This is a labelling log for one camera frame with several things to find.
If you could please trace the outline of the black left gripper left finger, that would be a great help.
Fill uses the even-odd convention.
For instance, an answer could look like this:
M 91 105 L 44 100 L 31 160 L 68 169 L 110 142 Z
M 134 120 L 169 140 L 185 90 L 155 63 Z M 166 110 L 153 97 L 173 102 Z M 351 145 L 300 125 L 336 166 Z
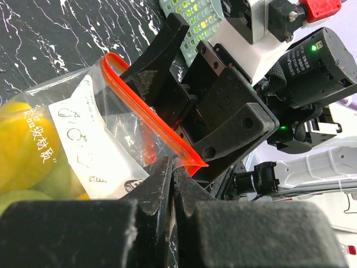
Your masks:
M 21 201 L 1 215 L 2 267 L 166 267 L 173 160 L 121 199 Z

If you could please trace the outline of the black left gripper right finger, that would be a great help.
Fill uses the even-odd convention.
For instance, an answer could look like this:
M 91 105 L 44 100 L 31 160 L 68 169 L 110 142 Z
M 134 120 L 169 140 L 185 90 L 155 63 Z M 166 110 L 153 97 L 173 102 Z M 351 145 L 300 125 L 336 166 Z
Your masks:
M 179 267 L 347 267 L 312 203 L 217 200 L 182 167 L 172 189 Z

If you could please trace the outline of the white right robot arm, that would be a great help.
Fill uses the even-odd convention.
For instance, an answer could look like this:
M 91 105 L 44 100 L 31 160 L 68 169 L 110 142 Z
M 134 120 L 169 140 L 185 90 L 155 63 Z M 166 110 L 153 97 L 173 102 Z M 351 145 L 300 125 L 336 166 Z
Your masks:
M 354 190 L 356 132 L 340 103 L 356 63 L 322 27 L 342 1 L 161 1 L 162 32 L 123 80 L 209 167 L 195 179 L 258 196 Z

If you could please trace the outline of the orange fake fruit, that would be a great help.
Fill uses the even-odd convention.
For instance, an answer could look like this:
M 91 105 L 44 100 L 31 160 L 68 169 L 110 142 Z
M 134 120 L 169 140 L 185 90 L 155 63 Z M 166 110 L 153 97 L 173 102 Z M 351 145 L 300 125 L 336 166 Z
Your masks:
M 1 106 L 1 193 L 25 190 L 44 179 L 57 162 L 59 145 L 43 108 L 23 102 Z

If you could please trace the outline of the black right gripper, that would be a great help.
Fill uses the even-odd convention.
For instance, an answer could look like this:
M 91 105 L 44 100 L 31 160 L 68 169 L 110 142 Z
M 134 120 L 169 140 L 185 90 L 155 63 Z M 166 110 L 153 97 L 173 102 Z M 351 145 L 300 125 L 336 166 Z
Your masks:
M 143 54 L 120 78 L 161 117 L 185 104 L 170 73 L 189 29 L 170 13 Z M 329 105 L 356 92 L 356 63 L 333 30 L 322 27 L 287 51 L 255 85 L 221 45 L 201 40 L 183 78 L 195 105 L 175 123 L 208 163 L 193 175 L 214 181 L 262 142 L 288 154 L 310 151 L 342 132 Z

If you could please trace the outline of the green fake cabbage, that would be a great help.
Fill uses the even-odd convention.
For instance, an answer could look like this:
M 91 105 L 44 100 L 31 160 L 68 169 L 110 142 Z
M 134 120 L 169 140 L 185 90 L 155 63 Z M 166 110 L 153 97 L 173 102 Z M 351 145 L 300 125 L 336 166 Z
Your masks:
M 1 213 L 11 204 L 23 200 L 68 200 L 88 198 L 66 158 L 59 160 L 46 178 L 26 190 L 13 190 L 1 195 Z

